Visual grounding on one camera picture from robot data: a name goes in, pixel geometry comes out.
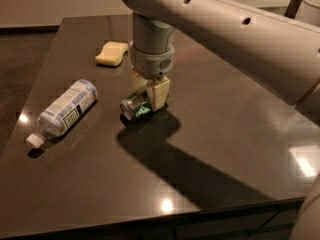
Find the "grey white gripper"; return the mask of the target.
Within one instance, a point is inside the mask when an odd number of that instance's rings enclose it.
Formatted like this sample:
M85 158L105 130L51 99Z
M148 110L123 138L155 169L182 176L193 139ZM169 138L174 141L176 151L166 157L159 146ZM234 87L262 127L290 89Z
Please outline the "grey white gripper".
M133 66L131 67L133 88L139 90L146 87L151 108L157 111L164 106L169 94L170 80L163 75L173 67L175 49L170 47L165 53L150 54L139 51L133 41L130 42L129 48Z

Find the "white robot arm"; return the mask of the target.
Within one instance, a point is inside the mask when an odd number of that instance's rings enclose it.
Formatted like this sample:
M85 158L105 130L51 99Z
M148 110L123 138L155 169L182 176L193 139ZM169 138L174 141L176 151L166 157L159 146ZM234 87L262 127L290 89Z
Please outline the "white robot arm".
M172 68L167 29L177 28L319 122L318 26L231 0L122 1L133 11L131 63L141 77L158 79Z

